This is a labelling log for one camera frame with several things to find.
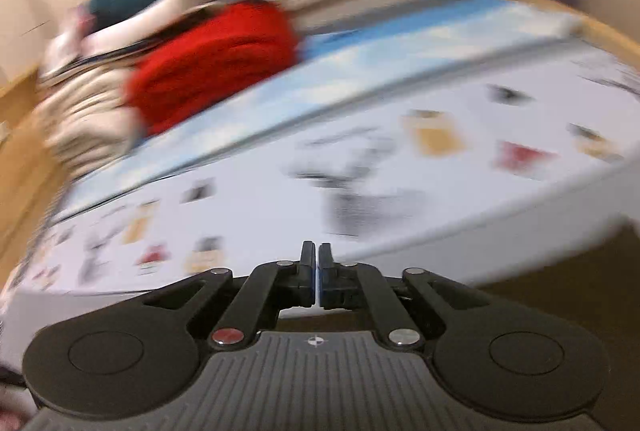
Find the bed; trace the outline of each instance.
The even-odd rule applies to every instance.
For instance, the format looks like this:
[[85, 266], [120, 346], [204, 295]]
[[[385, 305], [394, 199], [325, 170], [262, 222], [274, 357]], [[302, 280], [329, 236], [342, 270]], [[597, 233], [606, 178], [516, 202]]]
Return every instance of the bed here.
[[546, 0], [390, 3], [298, 4], [304, 64], [62, 192], [17, 271], [5, 362], [44, 324], [304, 239], [480, 283], [640, 219], [632, 42]]

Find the metal screw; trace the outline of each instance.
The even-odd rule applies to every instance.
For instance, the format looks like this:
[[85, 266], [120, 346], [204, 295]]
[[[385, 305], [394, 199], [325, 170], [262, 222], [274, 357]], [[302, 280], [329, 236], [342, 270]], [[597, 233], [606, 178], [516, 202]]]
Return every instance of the metal screw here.
[[420, 340], [420, 334], [411, 328], [398, 328], [389, 332], [389, 341], [397, 346], [415, 345]]
[[211, 334], [211, 339], [217, 345], [236, 345], [244, 339], [244, 334], [237, 328], [221, 328]]

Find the yellow object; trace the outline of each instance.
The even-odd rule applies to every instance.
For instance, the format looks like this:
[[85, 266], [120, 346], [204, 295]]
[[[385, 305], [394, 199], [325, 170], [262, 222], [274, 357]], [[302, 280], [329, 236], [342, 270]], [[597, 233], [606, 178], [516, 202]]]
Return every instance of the yellow object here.
[[465, 149], [453, 120], [443, 112], [415, 110], [405, 122], [425, 156], [447, 156]]
[[212, 268], [223, 267], [225, 265], [225, 255], [220, 249], [212, 251], [191, 252], [185, 262], [187, 274], [199, 274]]
[[146, 204], [142, 204], [138, 207], [136, 212], [136, 217], [131, 222], [129, 229], [125, 233], [122, 242], [127, 245], [128, 243], [135, 243], [145, 236], [146, 230], [148, 228], [149, 222], [153, 217], [154, 210], [157, 201], [147, 202]]
[[617, 155], [615, 146], [606, 138], [599, 135], [591, 137], [580, 137], [578, 150], [594, 158], [607, 160]]

